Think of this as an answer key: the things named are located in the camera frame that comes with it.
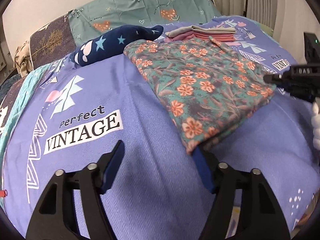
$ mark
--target radiator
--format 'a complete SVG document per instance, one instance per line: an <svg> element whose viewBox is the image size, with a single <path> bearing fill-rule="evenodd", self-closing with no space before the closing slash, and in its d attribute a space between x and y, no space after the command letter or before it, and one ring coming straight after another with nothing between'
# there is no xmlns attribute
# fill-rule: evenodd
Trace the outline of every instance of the radiator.
<svg viewBox="0 0 320 240"><path fill-rule="evenodd" d="M274 29L277 0L248 0L247 17Z"/></svg>

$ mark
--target blue bedspread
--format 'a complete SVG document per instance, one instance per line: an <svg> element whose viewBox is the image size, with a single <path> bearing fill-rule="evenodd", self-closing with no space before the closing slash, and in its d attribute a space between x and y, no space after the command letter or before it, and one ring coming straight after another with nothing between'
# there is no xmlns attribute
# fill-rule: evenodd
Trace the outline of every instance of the blue bedspread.
<svg viewBox="0 0 320 240"><path fill-rule="evenodd" d="M253 47L263 47L256 41ZM252 46L241 48L259 54ZM274 42L268 51L294 63ZM277 91L269 105L212 149L235 169L263 171L289 229L319 187L310 108ZM86 67L62 60L34 91L4 162L4 207L18 231L25 236L36 202L57 169L82 169L119 139L126 147L124 160L113 187L102 196L118 239L198 239L214 196L203 186L167 111L123 54ZM75 200L80 231L88 237L78 192Z"/></svg>

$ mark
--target black device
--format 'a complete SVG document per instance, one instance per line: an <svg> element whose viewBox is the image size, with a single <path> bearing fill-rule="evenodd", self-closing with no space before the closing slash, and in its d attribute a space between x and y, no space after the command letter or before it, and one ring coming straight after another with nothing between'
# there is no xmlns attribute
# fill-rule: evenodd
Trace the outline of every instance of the black device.
<svg viewBox="0 0 320 240"><path fill-rule="evenodd" d="M215 184L215 201L199 240L225 239L236 189L242 189L241 213L232 240L290 240L281 207L259 169L234 170L201 149ZM99 195L111 187L121 164L124 143L80 171L58 170L44 189L33 211L26 240L87 240L79 233L72 192L81 192L84 217L91 240L117 240Z"/></svg>
<svg viewBox="0 0 320 240"><path fill-rule="evenodd" d="M290 66L282 74L265 75L263 79L293 97L313 103L320 97L320 42L314 33L304 33L304 43L307 64Z"/></svg>

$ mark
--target stack of folded laundry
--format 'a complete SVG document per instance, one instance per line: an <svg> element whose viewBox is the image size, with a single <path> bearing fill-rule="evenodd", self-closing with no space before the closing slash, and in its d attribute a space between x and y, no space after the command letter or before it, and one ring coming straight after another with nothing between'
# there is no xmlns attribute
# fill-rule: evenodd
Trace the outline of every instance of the stack of folded laundry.
<svg viewBox="0 0 320 240"><path fill-rule="evenodd" d="M235 38L233 36L235 33L236 29L233 27L204 29L199 26L191 25L188 27L181 27L176 30L166 32L165 35L167 37L164 39L164 42L187 41L192 38L199 38L208 41L210 36L217 41L231 42L235 41Z"/></svg>

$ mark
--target navy star plush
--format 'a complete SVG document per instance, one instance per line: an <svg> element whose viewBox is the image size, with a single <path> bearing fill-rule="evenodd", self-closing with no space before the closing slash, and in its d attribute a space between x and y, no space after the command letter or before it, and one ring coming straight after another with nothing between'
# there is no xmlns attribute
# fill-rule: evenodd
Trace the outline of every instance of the navy star plush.
<svg viewBox="0 0 320 240"><path fill-rule="evenodd" d="M96 48L96 51L98 51L98 49L102 49L104 50L103 48L103 42L105 41L106 39L103 39L102 36L100 37L100 39L98 41L96 41L96 44L97 44L97 48Z"/></svg>
<svg viewBox="0 0 320 240"><path fill-rule="evenodd" d="M70 54L70 60L80 66L87 66L123 53L125 46L137 40L154 41L163 33L163 27L156 25L145 28L123 25L90 40Z"/></svg>
<svg viewBox="0 0 320 240"><path fill-rule="evenodd" d="M119 44L120 44L120 43L124 44L123 41L124 41L125 39L122 38L122 35L121 35L120 38L118 38L118 40L119 40Z"/></svg>

